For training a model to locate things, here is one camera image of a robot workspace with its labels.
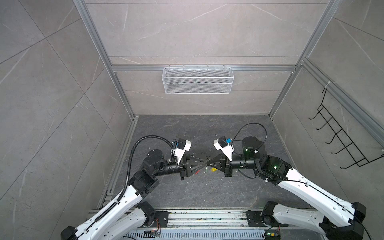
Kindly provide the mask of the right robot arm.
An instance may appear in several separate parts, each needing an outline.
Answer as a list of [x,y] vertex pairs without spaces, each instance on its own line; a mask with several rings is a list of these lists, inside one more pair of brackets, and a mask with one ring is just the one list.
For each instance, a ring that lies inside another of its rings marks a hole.
[[261,219],[270,227],[293,225],[324,235],[329,240],[361,240],[366,207],[342,200],[300,174],[290,164],[267,154],[265,144],[256,137],[242,140],[242,154],[236,154],[232,140],[220,137],[214,147],[221,154],[207,165],[232,177],[233,170],[253,170],[257,178],[296,195],[312,206],[296,209],[273,201],[266,203]]

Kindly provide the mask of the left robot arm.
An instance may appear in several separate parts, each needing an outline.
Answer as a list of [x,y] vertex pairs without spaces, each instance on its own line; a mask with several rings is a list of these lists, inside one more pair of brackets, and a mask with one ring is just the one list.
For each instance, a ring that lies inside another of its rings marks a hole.
[[162,151],[152,150],[125,189],[83,224],[66,227],[61,232],[61,239],[118,240],[131,230],[149,227],[155,220],[156,211],[143,200],[159,185],[157,176],[180,174],[184,179],[205,167],[205,161],[190,155],[182,157],[181,165],[172,165],[165,160]]

